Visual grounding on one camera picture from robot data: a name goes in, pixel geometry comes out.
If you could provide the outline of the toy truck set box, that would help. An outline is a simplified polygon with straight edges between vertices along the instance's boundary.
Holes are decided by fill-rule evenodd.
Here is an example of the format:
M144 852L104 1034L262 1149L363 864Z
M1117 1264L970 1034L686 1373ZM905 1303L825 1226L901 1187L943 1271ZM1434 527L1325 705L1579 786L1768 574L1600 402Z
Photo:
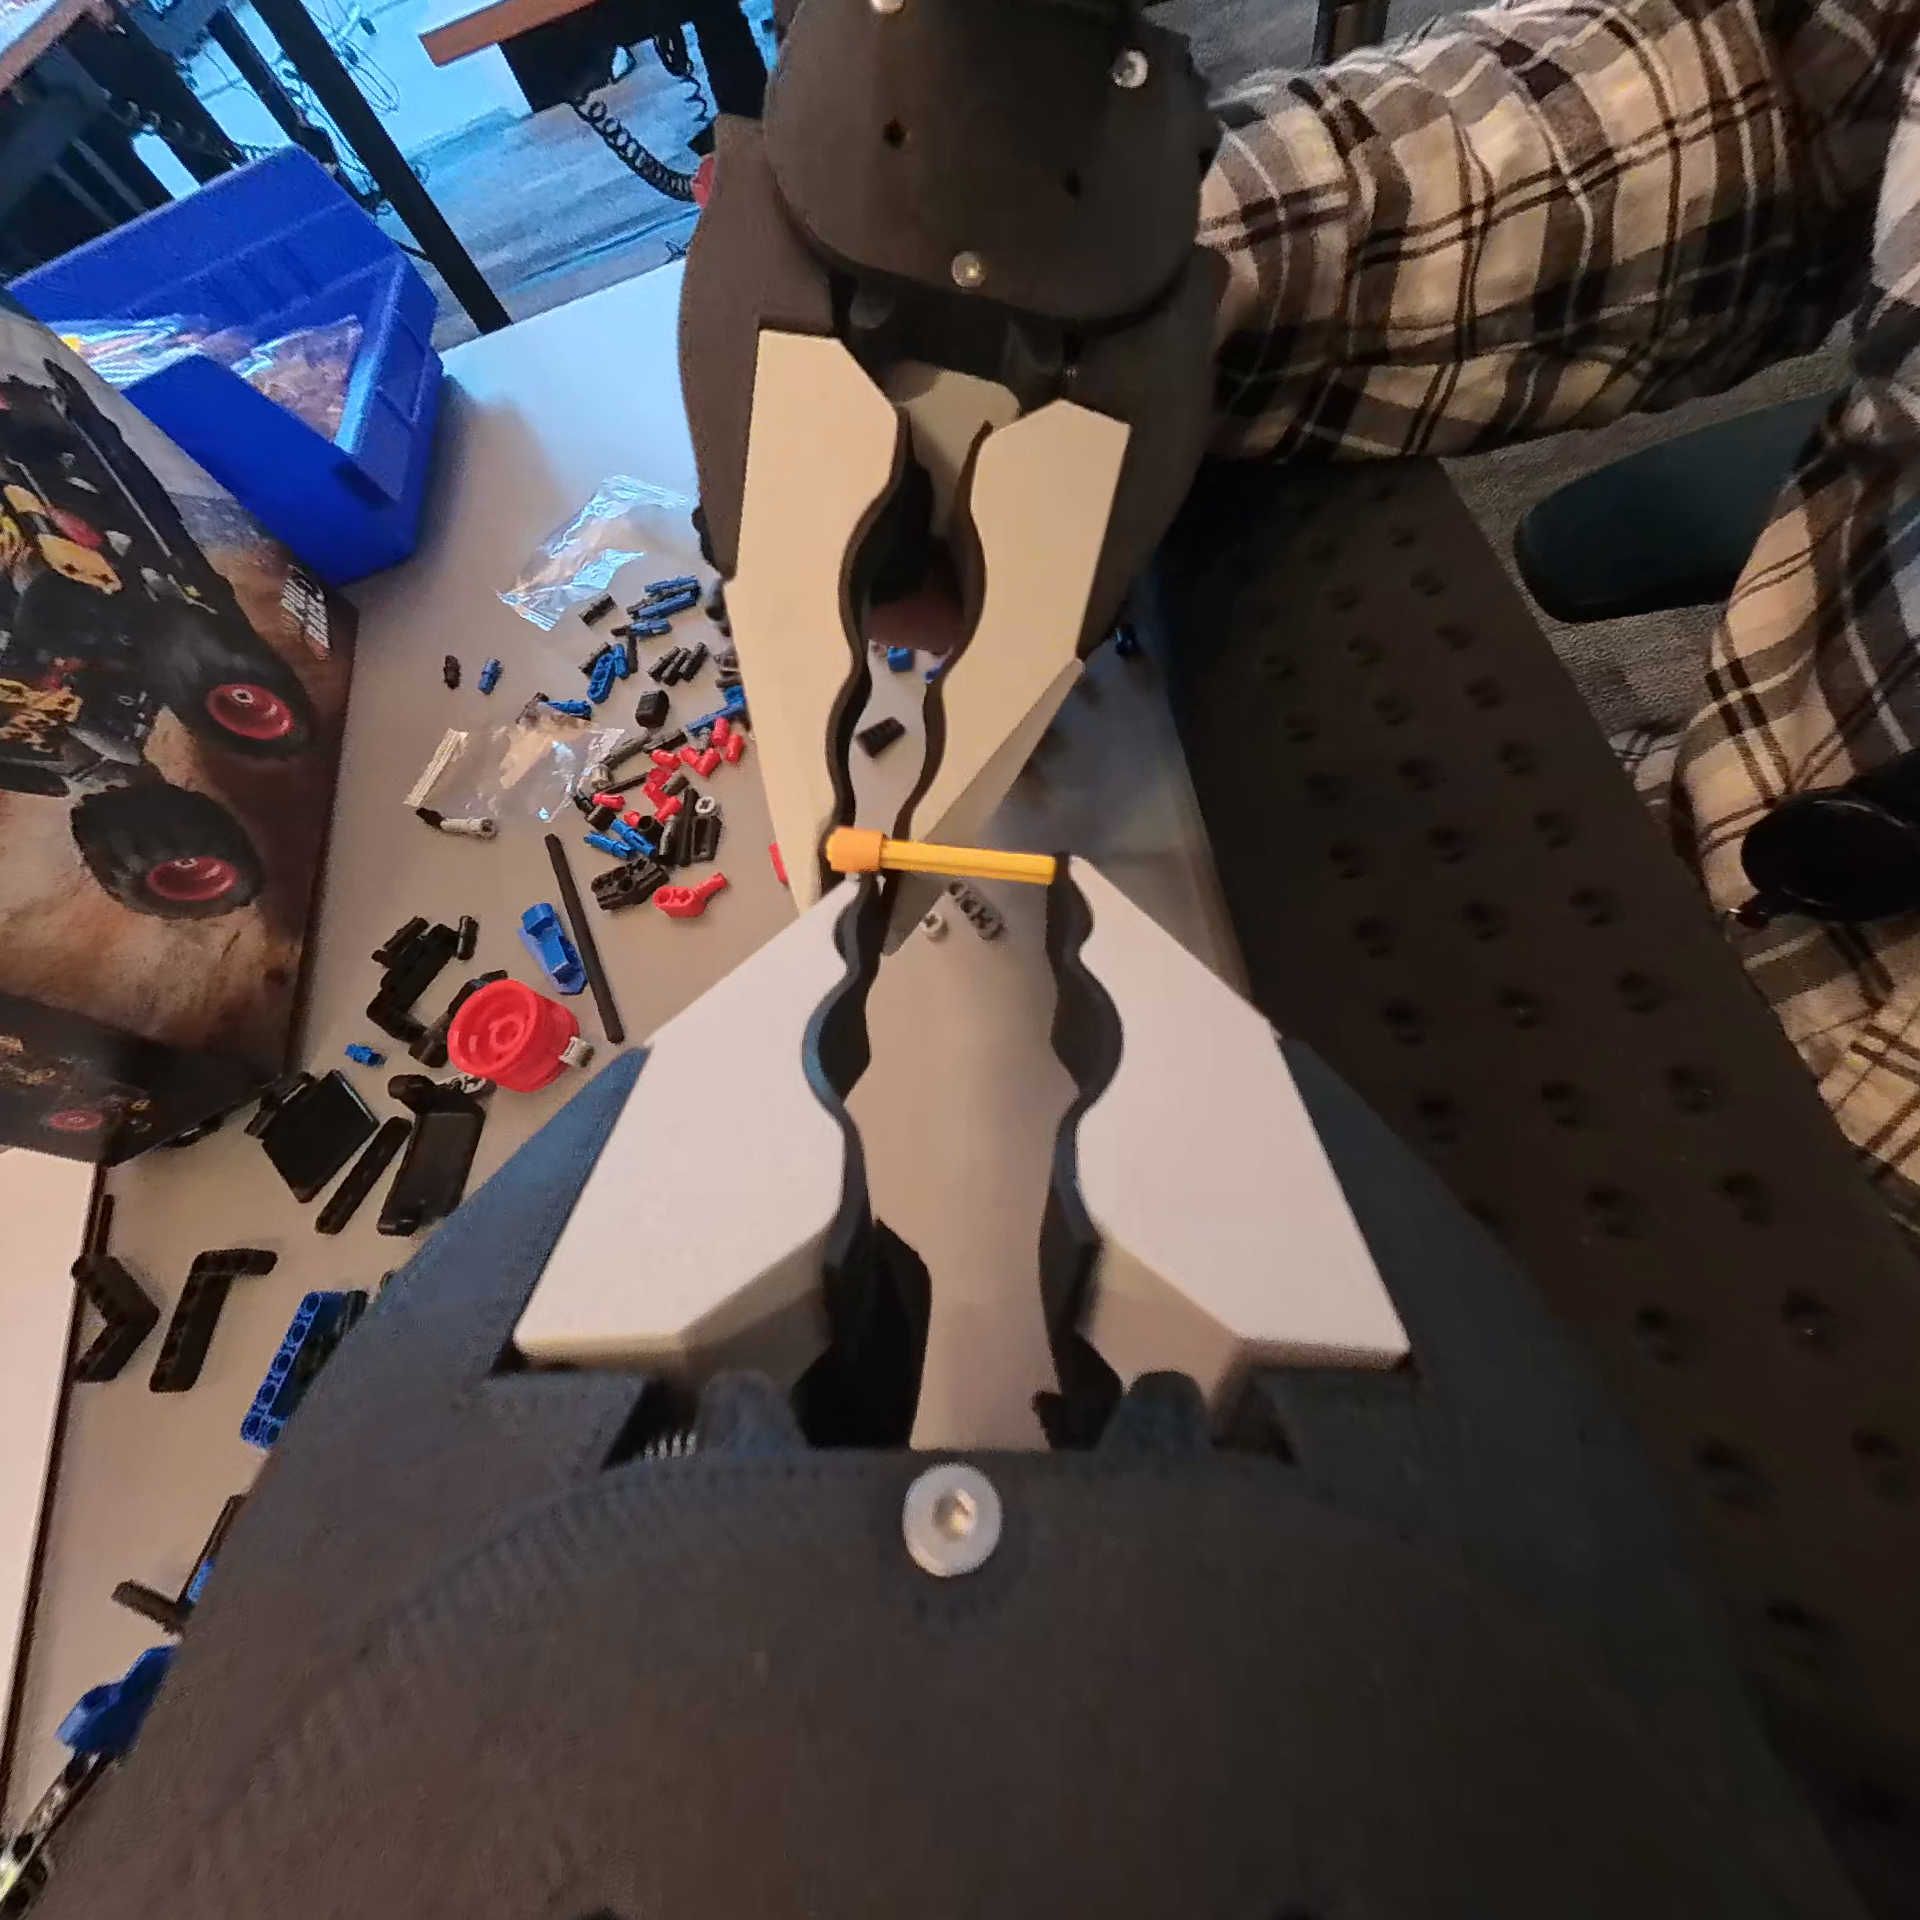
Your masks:
M126 1161L290 1065L352 642L3 296L3 1149Z

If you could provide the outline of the crumpled shiny plastic bag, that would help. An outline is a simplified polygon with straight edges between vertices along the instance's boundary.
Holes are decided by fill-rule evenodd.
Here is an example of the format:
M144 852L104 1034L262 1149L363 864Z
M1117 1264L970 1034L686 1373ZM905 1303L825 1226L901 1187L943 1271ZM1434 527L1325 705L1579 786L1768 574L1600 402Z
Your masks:
M55 335L115 388L130 388L200 357L337 442L365 327L359 318L337 318L257 340L242 327L215 327L195 312L162 312L147 321L55 321Z

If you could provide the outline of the black square toy panel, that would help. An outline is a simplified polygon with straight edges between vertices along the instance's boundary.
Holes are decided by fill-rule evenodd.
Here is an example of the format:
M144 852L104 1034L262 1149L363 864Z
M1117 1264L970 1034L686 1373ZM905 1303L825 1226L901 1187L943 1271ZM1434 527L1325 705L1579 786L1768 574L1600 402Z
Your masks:
M375 1128L372 1108L341 1072L276 1081L244 1125L300 1205L314 1202Z

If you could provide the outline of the teal office chair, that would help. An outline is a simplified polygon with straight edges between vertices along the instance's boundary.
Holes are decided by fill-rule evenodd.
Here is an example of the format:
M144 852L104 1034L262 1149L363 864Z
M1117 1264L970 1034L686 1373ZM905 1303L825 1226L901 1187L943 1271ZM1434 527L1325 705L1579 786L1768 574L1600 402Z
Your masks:
M1703 425L1565 482L1516 527L1518 580L1571 628L1722 610L1838 398L1829 388Z

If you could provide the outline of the black curved toy panel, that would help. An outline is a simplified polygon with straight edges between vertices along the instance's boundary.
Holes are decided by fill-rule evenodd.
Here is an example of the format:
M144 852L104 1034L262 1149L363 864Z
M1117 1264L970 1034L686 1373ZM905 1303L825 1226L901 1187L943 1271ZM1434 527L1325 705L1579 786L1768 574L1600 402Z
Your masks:
M412 1132L380 1208L375 1230L381 1238L414 1238L461 1208L477 1144L483 1139L490 1090L490 1081L471 1075L449 1081L394 1075L388 1081L388 1095L412 1115Z

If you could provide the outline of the yellow toy axle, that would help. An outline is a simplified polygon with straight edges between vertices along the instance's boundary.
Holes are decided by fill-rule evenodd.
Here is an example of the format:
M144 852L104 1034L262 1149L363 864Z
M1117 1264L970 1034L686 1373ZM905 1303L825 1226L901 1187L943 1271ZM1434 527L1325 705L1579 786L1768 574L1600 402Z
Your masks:
M1055 856L1006 852L1006 849L964 849L939 842L901 842L881 840L879 869L889 876L928 876L928 878L1000 878L1053 885L1058 876Z

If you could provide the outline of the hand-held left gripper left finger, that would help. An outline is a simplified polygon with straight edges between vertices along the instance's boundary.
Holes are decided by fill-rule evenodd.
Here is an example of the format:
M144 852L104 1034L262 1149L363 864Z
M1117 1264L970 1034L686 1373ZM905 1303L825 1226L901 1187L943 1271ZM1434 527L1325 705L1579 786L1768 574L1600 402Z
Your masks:
M889 900L840 880L663 1022L514 1344L695 1397L763 1373L819 1445L909 1445L923 1261L876 1213L849 1095Z

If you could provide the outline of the red toy wheel rim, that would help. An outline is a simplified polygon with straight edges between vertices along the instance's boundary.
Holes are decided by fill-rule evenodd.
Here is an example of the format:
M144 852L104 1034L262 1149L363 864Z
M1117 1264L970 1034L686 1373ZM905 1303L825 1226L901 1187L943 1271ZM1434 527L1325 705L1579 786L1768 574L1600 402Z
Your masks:
M449 1065L499 1090L536 1095L590 1057L577 1018L521 979L487 979L449 1018Z

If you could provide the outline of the pile of small toy pins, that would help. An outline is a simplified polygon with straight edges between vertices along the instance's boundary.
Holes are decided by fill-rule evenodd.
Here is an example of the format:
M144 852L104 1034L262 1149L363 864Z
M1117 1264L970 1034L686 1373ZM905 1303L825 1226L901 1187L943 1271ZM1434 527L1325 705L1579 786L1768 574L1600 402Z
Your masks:
M509 725L540 705L622 725L622 743L589 775L589 798L559 827L582 829L589 844L622 860L660 842L656 815L671 821L695 812L689 791L746 751L746 667L733 642L726 589L695 570L611 590L582 615L582 630L589 651L570 681L530 691L502 719L471 719L449 731Z

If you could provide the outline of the clear plastic bag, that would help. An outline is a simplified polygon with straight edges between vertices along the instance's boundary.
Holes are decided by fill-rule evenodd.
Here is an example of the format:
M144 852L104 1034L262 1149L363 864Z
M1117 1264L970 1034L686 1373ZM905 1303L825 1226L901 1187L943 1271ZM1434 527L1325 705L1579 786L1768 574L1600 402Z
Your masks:
M622 739L622 725L552 705L483 731L446 731L402 807L429 829L471 842L521 827L559 829Z
M683 538L695 499L634 474L606 478L589 499L542 534L497 601L542 634L611 597L624 567Z

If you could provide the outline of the person's right forearm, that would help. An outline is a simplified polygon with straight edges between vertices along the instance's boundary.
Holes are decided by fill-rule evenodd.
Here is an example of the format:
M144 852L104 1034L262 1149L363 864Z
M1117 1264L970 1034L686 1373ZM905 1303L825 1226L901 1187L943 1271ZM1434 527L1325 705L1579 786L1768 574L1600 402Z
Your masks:
M1213 450L1474 457L1834 335L1918 117L1918 4L1499 4L1219 117Z

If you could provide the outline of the blue angled toy beam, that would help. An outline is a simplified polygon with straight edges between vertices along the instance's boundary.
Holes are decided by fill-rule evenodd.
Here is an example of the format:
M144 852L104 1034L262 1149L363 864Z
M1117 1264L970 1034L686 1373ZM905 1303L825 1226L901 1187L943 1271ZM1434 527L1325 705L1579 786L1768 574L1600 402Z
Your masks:
M271 1453L288 1426L288 1419L300 1410L307 1392L327 1369L327 1360L341 1350L341 1342L349 1330L363 1318L368 1305L368 1294L359 1285L349 1291L314 1291L300 1297L282 1344L253 1393L253 1407L242 1416L240 1436L257 1450Z

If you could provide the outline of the grey desk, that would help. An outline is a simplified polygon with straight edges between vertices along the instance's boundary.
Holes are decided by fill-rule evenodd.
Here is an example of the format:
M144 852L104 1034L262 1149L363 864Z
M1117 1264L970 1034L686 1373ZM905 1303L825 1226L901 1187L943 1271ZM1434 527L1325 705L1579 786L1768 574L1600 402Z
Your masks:
M408 565L349 590L359 607L342 781L311 941L300 1065L345 1065L375 1040L363 1009L372 947L412 916L477 916L477 971L525 972L517 913L549 898L542 821L509 820L497 844L419 827L402 798L449 727L493 727L536 690L577 679L590 635L536 630L508 589L589 494L616 474L694 494L681 398L681 272L607 291L456 346L446 358L439 466ZM1190 951L1240 987L1213 849L1166 702L1164 642L1102 651L1042 739L991 844L1087 852ZM853 1096L879 1213L931 1266L934 1318L919 1442L1038 1445L1031 1397L1053 1387L1031 1298L1044 1149L1067 1101L1050 1047L1053 972L1042 905L985 889L1006 934L981 941L954 911L948 936L910 936L881 971L876 1065ZM276 1176L244 1115L188 1149L113 1170L113 1249L175 1308L202 1246L276 1249L234 1284L202 1377L147 1387L157 1337L108 1385L72 1385L40 1515L35 1614L3 1746L3 1826L59 1772L59 1722L162 1631L113 1600L120 1579L176 1592L222 1501L265 1456L240 1426L282 1335L314 1291L372 1294L425 1238L380 1235L368 1194L342 1235Z

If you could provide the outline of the long black toy axle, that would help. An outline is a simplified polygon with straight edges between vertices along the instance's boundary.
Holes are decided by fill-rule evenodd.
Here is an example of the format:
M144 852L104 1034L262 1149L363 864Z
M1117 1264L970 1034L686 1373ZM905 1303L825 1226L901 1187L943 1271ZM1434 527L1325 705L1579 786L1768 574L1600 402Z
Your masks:
M611 993L611 977L607 967L602 961L597 941L595 941L595 925L589 916L589 905L582 898L577 878L572 872L570 852L559 840L559 832L547 832L542 844L549 852L549 864L561 894L561 906L564 906L564 925L572 929L572 944L582 956L584 967L584 981L597 1012L597 1022L606 1029L607 1045L624 1045L626 1040L626 1024L616 1012L615 993Z

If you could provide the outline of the pile of black toy beams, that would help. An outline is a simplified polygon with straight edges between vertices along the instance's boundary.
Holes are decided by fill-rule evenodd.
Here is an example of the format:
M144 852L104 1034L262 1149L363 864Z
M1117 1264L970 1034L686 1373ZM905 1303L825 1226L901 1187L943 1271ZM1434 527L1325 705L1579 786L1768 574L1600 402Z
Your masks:
M465 981L435 1022L419 1018L419 998L450 964L474 961L477 928L477 916L456 916L453 925L412 916L394 928L394 934L372 954L380 988L365 1018L405 1053L408 1065L414 1065L414 1075L435 1077L449 1066L449 1018L461 998L474 993L474 981ZM402 1147L412 1132L408 1111L402 1108L400 1114L375 1120L380 1128L368 1147L363 1147L352 1161L320 1192L327 1205L314 1225L324 1238L345 1230L380 1176L402 1156ZM115 1380L140 1354L140 1347L157 1337L150 1392L188 1393L202 1377L213 1335L234 1284L271 1278L282 1257L276 1246L250 1246L240 1241L200 1246L175 1305L162 1308L150 1291L144 1291L144 1284L113 1249L113 1202L113 1194L101 1194L84 1226L82 1257L76 1261L79 1305L98 1318L98 1330L92 1342L82 1344L72 1357L72 1380Z

